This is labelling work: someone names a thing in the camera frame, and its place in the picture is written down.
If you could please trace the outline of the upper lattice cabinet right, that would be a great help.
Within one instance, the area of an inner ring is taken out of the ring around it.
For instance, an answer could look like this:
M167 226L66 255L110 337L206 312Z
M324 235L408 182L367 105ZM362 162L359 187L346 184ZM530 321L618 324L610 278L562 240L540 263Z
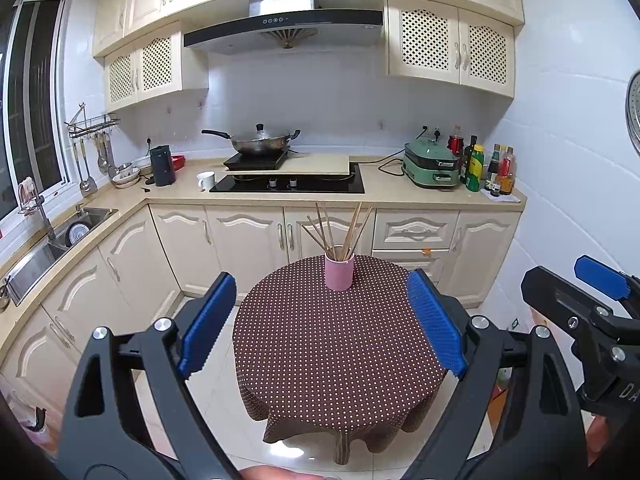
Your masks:
M390 76L461 84L512 98L514 29L493 18L430 0L385 0Z

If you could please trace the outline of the range hood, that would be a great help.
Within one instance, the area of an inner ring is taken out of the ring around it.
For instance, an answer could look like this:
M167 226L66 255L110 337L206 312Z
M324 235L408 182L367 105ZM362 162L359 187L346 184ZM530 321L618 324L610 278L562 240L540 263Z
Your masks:
M373 47L384 22L383 0L212 0L180 20L186 48L223 55Z

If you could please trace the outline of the black wok with lid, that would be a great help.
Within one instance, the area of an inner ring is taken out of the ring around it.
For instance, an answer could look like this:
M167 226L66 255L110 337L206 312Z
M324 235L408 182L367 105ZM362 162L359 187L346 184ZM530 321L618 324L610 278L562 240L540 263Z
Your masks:
M286 152L290 142L294 141L302 133L302 130L289 131L267 130L264 124L256 124L253 131L231 134L224 131L203 129L201 134L218 136L227 140L232 148L244 155L263 155L275 152Z

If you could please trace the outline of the wooden chopstick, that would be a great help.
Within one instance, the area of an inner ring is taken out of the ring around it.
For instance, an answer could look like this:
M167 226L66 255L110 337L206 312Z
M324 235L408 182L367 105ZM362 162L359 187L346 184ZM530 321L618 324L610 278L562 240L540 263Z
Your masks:
M332 255L333 255L332 258L334 261L340 261L340 253L338 252L337 246L335 244L331 219L328 214L328 211L326 210L326 206L323 206L323 213L324 213L324 218L326 219L326 228L328 229L328 233L329 233L329 241L331 243L331 249L332 249Z
M356 248L359 244L360 238L362 237L362 233L364 231L364 229L366 228L368 221L371 217L373 208L369 208L369 210L367 211L366 216L364 217L363 222L361 223L361 226L359 228L359 230L357 231L357 235L354 241L354 244L352 244L352 247L349 249L349 253L347 254L347 259L352 258L352 256L354 255L354 253L356 252Z
M341 261L345 261L348 254L348 246L349 246L349 237L350 237L350 229L347 230L345 234L345 238L343 240L342 251L341 251Z
M307 223L310 229L310 236L321 246L324 253L332 259L337 257L337 249L331 233L331 225L326 218L317 216L307 217Z
M324 218L324 213L323 213L323 206L320 206L319 204L317 204L316 213L318 217L318 226L320 228L320 235L331 247L331 243L329 241L328 229L326 228L326 219Z
M352 214L352 221L350 222L347 234L344 239L343 248L342 248L342 254L341 254L342 261L347 260L347 255L349 253L350 239L352 238L352 232L354 232L354 229L356 228L357 221L360 215L361 206L362 206L362 203L360 202L357 205L356 209L354 210L354 213Z
M322 249L322 252L324 252L324 254L327 257L332 256L332 248L328 245L328 243L322 237L318 237L317 235L314 235L314 233L311 232L311 230L308 229L306 226L302 226L302 229Z
M349 226L349 229L350 229L349 245L350 245L350 239L352 238L352 232L354 232L354 227L356 226L356 222L357 221L354 220L352 224Z

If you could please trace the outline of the pink cylindrical utensil holder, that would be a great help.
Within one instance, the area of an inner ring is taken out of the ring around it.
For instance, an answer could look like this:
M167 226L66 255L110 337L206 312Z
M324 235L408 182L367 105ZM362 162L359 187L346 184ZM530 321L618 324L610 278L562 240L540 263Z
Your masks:
M344 292L350 289L354 280L355 256L346 260L334 260L324 257L324 284L334 292Z

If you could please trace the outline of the stainless steel sink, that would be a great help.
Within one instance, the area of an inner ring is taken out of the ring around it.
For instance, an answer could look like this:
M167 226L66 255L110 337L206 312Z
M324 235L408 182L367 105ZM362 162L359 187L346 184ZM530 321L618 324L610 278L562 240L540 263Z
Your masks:
M52 266L86 235L116 214L117 209L77 206L76 211L58 228L53 237L43 237L2 278L1 296L20 304Z

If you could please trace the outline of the red label soda bottle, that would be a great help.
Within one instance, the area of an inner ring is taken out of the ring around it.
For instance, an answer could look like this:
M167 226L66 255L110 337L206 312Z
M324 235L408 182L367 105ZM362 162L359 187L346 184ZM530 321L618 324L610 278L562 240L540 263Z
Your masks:
M447 142L447 148L456 157L460 157L464 149L464 139L462 136L461 127L459 125L454 126L454 131L450 134Z

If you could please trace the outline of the upper lattice cabinet left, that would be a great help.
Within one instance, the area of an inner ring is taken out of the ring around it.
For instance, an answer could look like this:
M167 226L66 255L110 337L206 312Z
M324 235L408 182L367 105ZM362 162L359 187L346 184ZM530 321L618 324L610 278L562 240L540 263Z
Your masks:
M180 22L165 25L104 58L107 113L183 90L208 88L208 57L186 48Z

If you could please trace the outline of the window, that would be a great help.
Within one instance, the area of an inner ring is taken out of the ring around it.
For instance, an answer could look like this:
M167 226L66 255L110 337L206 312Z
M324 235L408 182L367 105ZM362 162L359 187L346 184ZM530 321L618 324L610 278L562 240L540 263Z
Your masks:
M18 208L17 185L39 192L65 182L58 128L62 0L25 1L1 23L1 215Z

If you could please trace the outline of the black electric kettle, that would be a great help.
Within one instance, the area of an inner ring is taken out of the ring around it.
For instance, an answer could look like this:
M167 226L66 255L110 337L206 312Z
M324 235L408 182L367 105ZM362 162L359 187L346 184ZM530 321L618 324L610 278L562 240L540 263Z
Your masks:
M150 162L153 180L156 186L167 186L175 183L176 174L171 151L168 145L159 145L150 151Z

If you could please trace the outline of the black glass gas hob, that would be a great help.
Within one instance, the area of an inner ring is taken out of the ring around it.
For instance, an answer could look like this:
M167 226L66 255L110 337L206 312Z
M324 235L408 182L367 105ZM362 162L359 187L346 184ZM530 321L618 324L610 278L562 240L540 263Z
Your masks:
M363 194L364 185L359 165L349 164L348 174L258 174L257 176L227 176L217 182L212 193L311 193Z

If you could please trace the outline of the stack of bowls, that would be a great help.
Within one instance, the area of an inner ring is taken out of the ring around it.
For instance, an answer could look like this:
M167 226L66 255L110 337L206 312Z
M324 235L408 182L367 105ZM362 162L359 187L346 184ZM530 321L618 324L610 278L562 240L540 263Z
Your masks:
M115 188L130 188L140 180L140 169L133 164L128 164L124 168L119 169L114 177L111 178L111 184Z

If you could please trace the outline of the wall utensil rack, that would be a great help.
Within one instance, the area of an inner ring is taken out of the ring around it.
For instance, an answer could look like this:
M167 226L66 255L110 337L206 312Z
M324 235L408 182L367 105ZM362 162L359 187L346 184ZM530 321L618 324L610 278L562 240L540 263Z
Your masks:
M89 164L89 148L93 148L96 155L98 174L108 180L115 177L118 166L115 164L111 132L119 123L119 117L113 113L89 116L85 102L79 103L77 112L65 123L79 178L79 191L84 197L93 195L99 188Z

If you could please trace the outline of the dark glass sauce bottle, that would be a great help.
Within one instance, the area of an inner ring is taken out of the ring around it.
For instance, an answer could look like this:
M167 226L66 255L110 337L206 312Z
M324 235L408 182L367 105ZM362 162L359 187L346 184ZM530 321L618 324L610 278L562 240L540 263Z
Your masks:
M461 172L460 172L460 182L462 184L466 183L466 178L468 177L468 172L469 172L470 161L471 161L471 157L472 157L476 142L477 142L477 136L475 134L472 134L472 136L470 137L469 144L464 148L463 156L462 156Z

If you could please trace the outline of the red label vinegar bottle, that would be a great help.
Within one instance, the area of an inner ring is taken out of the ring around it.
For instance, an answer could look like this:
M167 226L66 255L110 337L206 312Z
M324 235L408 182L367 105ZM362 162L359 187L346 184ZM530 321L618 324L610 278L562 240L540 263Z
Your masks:
M508 146L500 162L499 169L499 193L510 195L515 181L515 156L514 148Z

